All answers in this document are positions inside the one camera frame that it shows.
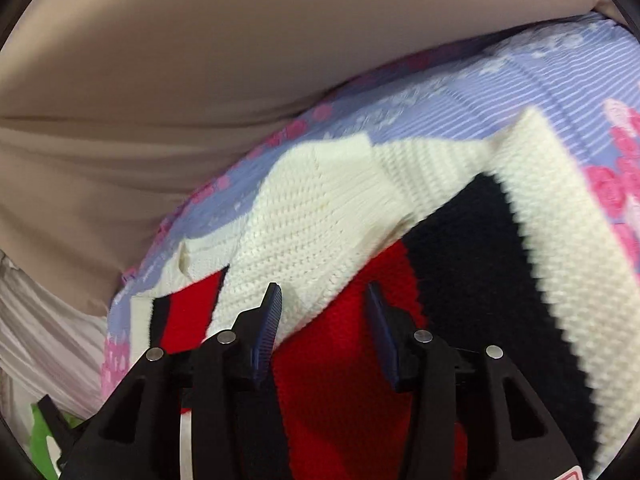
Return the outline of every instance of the clothing item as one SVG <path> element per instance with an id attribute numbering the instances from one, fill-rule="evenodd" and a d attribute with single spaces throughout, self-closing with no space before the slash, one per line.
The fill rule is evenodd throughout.
<path id="1" fill-rule="evenodd" d="M 545 112 L 585 170 L 616 235 L 640 269 L 640 207 L 635 198 L 640 194 L 634 184 L 634 161 L 640 156 L 638 42 L 597 14 L 495 41 L 494 36 L 450 44 L 363 75 L 196 190 L 164 219 L 140 268 L 127 275 L 123 291 L 114 298 L 111 341 L 128 344 L 129 334 L 138 333 L 140 326 L 144 333 L 153 298 L 202 280 L 229 263 L 260 186 L 289 150 L 362 131 L 374 146 L 425 138 L 477 141 L 513 124 L 530 104 Z M 482 48 L 484 52 L 473 56 Z M 469 160 L 460 175 L 452 174 L 448 168 L 457 167 L 447 163 L 449 158 L 473 143 L 460 143 L 452 151 L 448 145 L 443 144 L 442 152 L 430 151 L 422 162 L 434 168 L 438 164 L 437 171 L 445 172 L 446 178 L 434 181 L 435 171 L 422 177 L 423 169 L 408 176 L 407 184 L 401 182 L 415 206 L 427 207 L 424 215 L 482 171 L 480 157 Z M 467 151 L 469 156 L 476 152 Z M 417 163 L 410 146 L 404 156 Z M 397 171 L 393 157 L 379 161 L 385 171 Z M 420 192 L 423 186 L 428 194 L 408 187 L 417 178 L 415 189 Z M 440 186 L 445 186 L 442 195 L 436 194 Z"/>
<path id="2" fill-rule="evenodd" d="M 347 79 L 610 0 L 33 0 L 0 51 L 0 247 L 103 315 L 162 218 Z"/>
<path id="3" fill-rule="evenodd" d="M 207 335 L 260 305 L 270 276 L 283 290 L 279 344 L 406 230 L 411 215 L 366 134 L 301 144 L 260 188 Z"/>

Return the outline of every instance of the clothing pile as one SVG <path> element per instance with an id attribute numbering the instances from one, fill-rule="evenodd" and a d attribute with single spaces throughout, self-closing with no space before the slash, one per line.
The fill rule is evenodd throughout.
<path id="1" fill-rule="evenodd" d="M 277 282 L 253 443 L 282 449 L 254 472 L 393 478 L 410 398 L 367 334 L 378 281 L 451 345 L 504 348 L 597 476 L 640 418 L 640 46 L 596 14 L 484 41 L 359 77 L 169 216 L 113 302 L 103 394 Z"/>

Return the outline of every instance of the red knit fabric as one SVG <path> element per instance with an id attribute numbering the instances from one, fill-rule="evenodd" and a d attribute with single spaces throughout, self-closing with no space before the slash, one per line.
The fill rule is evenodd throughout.
<path id="1" fill-rule="evenodd" d="M 169 354 L 200 346 L 211 323 L 224 275 L 225 271 L 220 270 L 171 295 L 169 317 L 160 341 L 160 346 Z"/>
<path id="2" fill-rule="evenodd" d="M 412 396 L 393 392 L 380 371 L 364 317 L 372 280 L 390 304 L 426 324 L 405 247 L 397 242 L 276 351 L 273 375 L 296 480 L 398 477 Z M 457 451 L 466 454 L 464 434 L 456 436 Z"/>

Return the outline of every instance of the blue gripper pad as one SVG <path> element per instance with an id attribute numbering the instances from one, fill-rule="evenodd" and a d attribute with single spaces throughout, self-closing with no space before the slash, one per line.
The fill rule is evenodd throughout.
<path id="1" fill-rule="evenodd" d="M 413 318 L 390 306 L 376 282 L 367 285 L 365 295 L 365 315 L 385 379 L 396 392 L 414 389 L 420 361 L 410 349 L 417 330 Z"/>
<path id="2" fill-rule="evenodd" d="M 243 375 L 255 387 L 267 376 L 281 314 L 282 290 L 270 283 L 260 307 L 241 312 L 232 328 L 242 345 L 242 368 L 249 368 Z"/>

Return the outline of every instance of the knitted fabric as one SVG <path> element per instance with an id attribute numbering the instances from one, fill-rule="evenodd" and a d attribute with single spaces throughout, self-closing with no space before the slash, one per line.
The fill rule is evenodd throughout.
<path id="1" fill-rule="evenodd" d="M 162 268 L 162 277 L 156 286 L 132 298 L 129 353 L 131 363 L 136 362 L 154 341 L 153 338 L 149 339 L 148 329 L 154 323 L 153 318 L 161 316 L 156 312 L 162 310 L 161 304 L 155 303 L 158 298 L 183 290 L 228 266 L 238 250 L 246 221 L 247 217 L 244 215 L 205 237 L 183 240 Z"/>
<path id="2" fill-rule="evenodd" d="M 503 348 L 551 412 L 582 468 L 591 470 L 592 391 L 536 288 L 499 184 L 477 176 L 402 241 L 433 332 L 457 348 Z"/>
<path id="3" fill-rule="evenodd" d="M 257 397 L 232 399 L 246 478 L 397 477 L 412 396 L 395 394 L 380 371 L 364 317 L 364 289 L 372 280 L 381 284 L 388 301 L 409 311 L 419 326 L 426 325 L 406 249 L 396 242 L 372 259 L 312 324 L 275 351 L 275 384 L 270 374 Z M 189 291 L 192 301 L 206 302 L 216 286 L 216 280 L 205 280 L 167 297 L 168 319 L 180 305 L 176 296 Z M 204 327 L 198 319 L 194 332 Z M 175 323 L 167 323 L 162 333 L 162 340 L 187 337 Z M 191 344 L 196 348 L 192 338 Z M 190 417 L 183 415 L 182 480 L 192 478 Z M 465 446 L 457 428 L 453 480 L 463 479 Z"/>
<path id="4" fill-rule="evenodd" d="M 545 117 L 529 109 L 502 136 L 502 184 L 533 274 L 597 406 L 597 476 L 640 418 L 640 288 L 619 241 Z"/>
<path id="5" fill-rule="evenodd" d="M 222 287 L 225 271 L 221 270 L 194 283 L 187 288 L 160 298 L 154 302 L 154 316 L 158 311 L 156 302 L 169 303 L 166 325 L 161 338 L 155 340 L 152 334 L 152 345 L 160 346 L 173 354 L 197 348 L 211 323 L 211 315 L 218 301 L 218 293 Z"/>
<path id="6" fill-rule="evenodd" d="M 410 214 L 366 135 L 287 152 L 260 188 L 207 334 L 259 305 L 268 276 L 283 291 L 276 342 L 283 341 L 319 314 Z"/>

